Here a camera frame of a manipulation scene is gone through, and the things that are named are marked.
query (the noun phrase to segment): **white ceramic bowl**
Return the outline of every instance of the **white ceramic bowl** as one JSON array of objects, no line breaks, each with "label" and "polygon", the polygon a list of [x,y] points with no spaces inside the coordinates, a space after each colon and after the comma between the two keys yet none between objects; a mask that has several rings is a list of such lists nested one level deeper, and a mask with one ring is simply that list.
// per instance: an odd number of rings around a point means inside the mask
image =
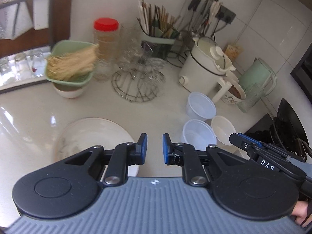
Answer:
[{"label": "white ceramic bowl", "polygon": [[72,87],[53,83],[53,87],[58,94],[65,98],[77,98],[84,93],[86,85],[83,87]]},{"label": "white ceramic bowl", "polygon": [[229,77],[224,77],[223,79],[226,82],[230,82],[238,90],[239,94],[241,95],[241,98],[238,98],[238,97],[235,97],[230,91],[227,91],[221,98],[223,102],[227,103],[228,105],[236,105],[237,103],[240,103],[246,99],[245,91],[235,80]]},{"label": "white ceramic bowl", "polygon": [[192,92],[188,96],[186,113],[191,119],[205,121],[216,116],[216,107],[206,95],[200,92]]},{"label": "white ceramic bowl", "polygon": [[229,137],[231,134],[236,133],[235,127],[232,123],[223,116],[216,116],[211,121],[211,127],[218,140],[225,145],[232,145]]},{"label": "white ceramic bowl", "polygon": [[191,119],[184,124],[181,141],[193,145],[196,150],[205,151],[209,144],[216,145],[216,136],[208,124]]},{"label": "white ceramic bowl", "polygon": [[[104,150],[114,149],[118,144],[134,142],[130,134],[116,124],[103,118],[83,118],[69,124],[55,143],[55,161],[60,161],[94,145]],[[128,176],[137,176],[138,165],[128,167]]]}]

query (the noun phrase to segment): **green kettle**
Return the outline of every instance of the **green kettle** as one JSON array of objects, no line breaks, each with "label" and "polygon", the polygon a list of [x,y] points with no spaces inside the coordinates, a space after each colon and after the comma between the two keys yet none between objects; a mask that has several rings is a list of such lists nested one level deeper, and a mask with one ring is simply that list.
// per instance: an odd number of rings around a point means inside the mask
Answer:
[{"label": "green kettle", "polygon": [[273,69],[262,59],[255,59],[253,65],[239,78],[239,85],[248,89],[251,85],[256,84],[264,89],[272,81],[272,86],[266,90],[264,96],[270,94],[277,84],[277,77]]}]

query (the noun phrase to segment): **electrical outlet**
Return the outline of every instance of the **electrical outlet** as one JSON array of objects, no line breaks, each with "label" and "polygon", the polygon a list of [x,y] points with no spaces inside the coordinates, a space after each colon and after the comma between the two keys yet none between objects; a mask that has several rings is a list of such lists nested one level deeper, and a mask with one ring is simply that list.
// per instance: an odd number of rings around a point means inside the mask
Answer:
[{"label": "electrical outlet", "polygon": [[227,24],[231,24],[236,17],[236,14],[232,11],[230,11],[228,8],[221,5],[218,14],[216,15],[216,18],[226,22]]}]

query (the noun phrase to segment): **white electric kettle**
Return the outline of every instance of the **white electric kettle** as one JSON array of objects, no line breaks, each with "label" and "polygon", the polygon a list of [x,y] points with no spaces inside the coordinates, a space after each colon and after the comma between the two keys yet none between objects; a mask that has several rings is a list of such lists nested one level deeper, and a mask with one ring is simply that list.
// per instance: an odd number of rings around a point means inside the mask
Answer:
[{"label": "white electric kettle", "polygon": [[[196,91],[208,95],[218,85],[220,77],[225,76],[227,71],[234,71],[235,67],[222,49],[210,38],[202,37],[193,40],[195,45],[179,73],[179,83],[190,92]],[[217,102],[230,87],[230,83],[223,84],[214,102]]]}]

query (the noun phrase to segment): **utensil holder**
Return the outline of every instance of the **utensil holder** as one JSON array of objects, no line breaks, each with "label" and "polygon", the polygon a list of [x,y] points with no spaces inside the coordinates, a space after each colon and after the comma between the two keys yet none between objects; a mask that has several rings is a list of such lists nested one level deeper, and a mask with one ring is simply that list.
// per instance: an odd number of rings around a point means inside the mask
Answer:
[{"label": "utensil holder", "polygon": [[[155,35],[159,37],[151,37],[145,32],[141,31],[141,40],[146,42],[152,49],[152,57],[161,58],[166,60],[169,51],[172,48],[176,38],[160,38],[163,33],[155,28]],[[175,30],[171,36],[178,36],[178,32]]]}]

